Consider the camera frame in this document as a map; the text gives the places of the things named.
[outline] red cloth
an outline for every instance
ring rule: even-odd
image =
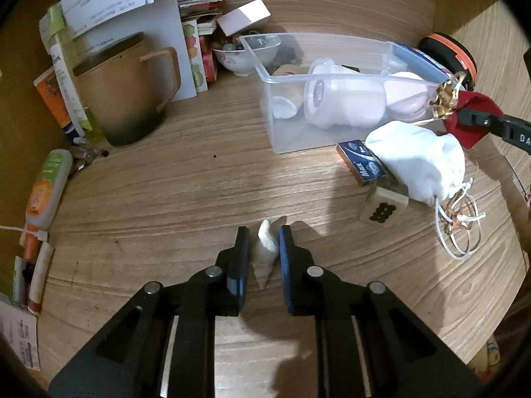
[[[472,91],[459,91],[459,101],[457,110],[443,120],[444,126],[448,133],[452,133],[464,149],[470,149],[476,145],[489,132],[482,127],[464,126],[457,122],[457,113],[462,107],[469,107],[476,111],[491,113],[497,116],[503,116],[501,109],[493,100],[480,93]]]

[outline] bowl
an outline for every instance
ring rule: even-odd
[[[280,37],[270,37],[267,46],[253,49],[253,52],[260,62],[267,66],[277,56],[280,44]],[[252,57],[247,51],[221,51],[214,49],[214,53],[221,65],[234,72],[237,76],[249,76],[254,71]]]

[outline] mug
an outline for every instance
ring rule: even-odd
[[[146,63],[160,56],[169,58],[173,79],[173,88],[161,103]],[[81,102],[114,146],[129,145],[150,134],[181,87],[175,49],[165,47],[148,52],[143,32],[106,47],[80,63],[73,73]]]

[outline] clear plastic container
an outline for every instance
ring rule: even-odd
[[[364,140],[392,120],[431,118],[427,102],[447,79],[427,59],[392,42],[315,33],[248,35],[240,40],[262,81],[260,107],[275,153]],[[260,58],[260,49],[278,41],[274,56]],[[298,71],[286,66],[283,73],[284,65],[299,66]],[[392,76],[403,71],[421,80]],[[400,100],[404,91],[418,94]],[[388,106],[388,99],[399,103]]]

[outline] orange cap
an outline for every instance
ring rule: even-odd
[[[34,226],[33,224],[28,224],[27,229],[33,232],[39,230],[38,227]],[[35,235],[32,235],[31,233],[26,233],[26,237],[24,240],[24,259],[29,262],[35,263],[37,261],[38,250],[39,240],[37,239],[37,237]]]

